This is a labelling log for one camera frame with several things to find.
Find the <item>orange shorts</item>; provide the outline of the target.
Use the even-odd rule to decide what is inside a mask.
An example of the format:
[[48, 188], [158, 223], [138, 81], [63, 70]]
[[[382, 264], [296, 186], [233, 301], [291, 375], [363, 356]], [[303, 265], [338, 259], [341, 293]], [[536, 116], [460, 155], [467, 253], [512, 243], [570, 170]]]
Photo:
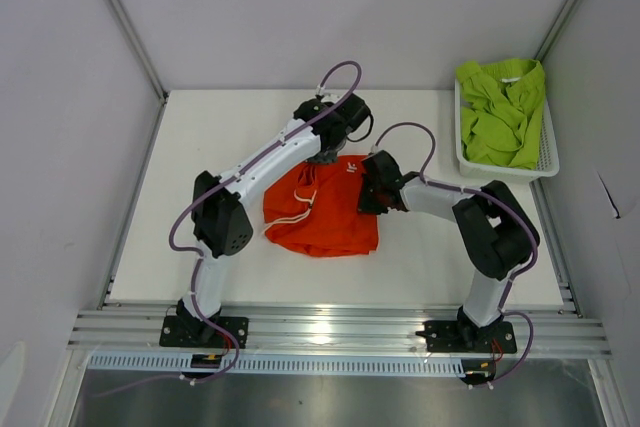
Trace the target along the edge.
[[291, 169], [264, 194], [265, 237], [316, 258], [376, 251], [377, 217], [358, 211], [364, 159], [345, 155], [332, 164], [304, 162]]

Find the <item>green shorts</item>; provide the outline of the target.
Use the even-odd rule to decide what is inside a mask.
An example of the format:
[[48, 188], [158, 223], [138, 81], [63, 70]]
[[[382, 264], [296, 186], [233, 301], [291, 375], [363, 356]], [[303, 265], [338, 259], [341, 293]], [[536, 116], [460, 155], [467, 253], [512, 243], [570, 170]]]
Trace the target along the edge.
[[534, 59], [511, 58], [456, 68], [464, 158], [476, 164], [534, 170], [546, 100], [546, 74]]

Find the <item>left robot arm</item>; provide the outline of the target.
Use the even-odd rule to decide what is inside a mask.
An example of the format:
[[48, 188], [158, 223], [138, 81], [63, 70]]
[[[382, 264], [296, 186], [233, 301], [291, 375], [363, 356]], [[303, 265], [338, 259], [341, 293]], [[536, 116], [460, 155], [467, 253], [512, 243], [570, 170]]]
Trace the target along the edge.
[[234, 337], [219, 323], [221, 288], [231, 258], [254, 235], [248, 208], [299, 164], [335, 160], [349, 135], [371, 117], [366, 102], [351, 91], [336, 101], [318, 93], [300, 104], [261, 150], [217, 176], [198, 174], [192, 203], [168, 237], [173, 251], [196, 254], [188, 290], [175, 314], [182, 346], [210, 346], [217, 334]]

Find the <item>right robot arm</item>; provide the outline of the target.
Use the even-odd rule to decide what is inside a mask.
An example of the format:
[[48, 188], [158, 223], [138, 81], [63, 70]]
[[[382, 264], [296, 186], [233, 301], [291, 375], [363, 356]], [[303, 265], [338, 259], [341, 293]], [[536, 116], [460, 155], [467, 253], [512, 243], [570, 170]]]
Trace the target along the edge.
[[416, 334], [431, 352], [481, 352], [510, 326], [503, 309], [515, 278], [538, 258], [540, 236], [502, 181], [463, 187], [403, 174], [380, 150], [365, 157], [358, 211], [425, 213], [454, 223], [475, 268], [469, 294], [454, 321], [427, 321]]

